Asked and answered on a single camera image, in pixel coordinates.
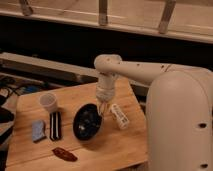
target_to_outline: black object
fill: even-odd
[[[14,115],[7,109],[0,107],[0,123],[6,123],[14,120]]]
[[[0,136],[0,144],[3,144],[3,142],[12,134],[12,132],[13,132],[13,126],[11,126],[7,131],[5,131]]]
[[[84,105],[75,115],[73,131],[79,140],[91,139],[99,130],[102,117],[94,104]]]
[[[52,141],[61,139],[61,114],[53,112],[50,114],[50,139]]]
[[[0,95],[0,106],[3,105],[6,102],[7,98]]]

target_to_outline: black bowl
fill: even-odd
[[[76,113],[73,131],[79,140],[91,139],[99,130],[102,117],[98,114],[95,104],[86,104]]]

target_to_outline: paper cup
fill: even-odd
[[[58,110],[57,99],[53,93],[45,93],[40,96],[39,103],[49,113],[56,112]]]

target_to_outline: red object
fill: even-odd
[[[59,157],[59,158],[65,160],[65,161],[72,161],[72,162],[74,162],[74,161],[77,161],[77,160],[78,160],[78,158],[77,158],[74,154],[70,153],[70,152],[67,151],[67,150],[64,150],[63,148],[56,147],[56,148],[53,149],[52,151],[53,151],[53,153],[54,153],[57,157]]]

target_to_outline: floor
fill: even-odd
[[[34,14],[49,19],[72,19],[77,23],[98,22],[98,0],[28,0]],[[109,0],[108,22],[139,28],[157,29],[164,9],[164,0]],[[20,13],[18,0],[1,0],[0,10]],[[170,31],[197,33],[213,36],[213,1],[177,1]]]

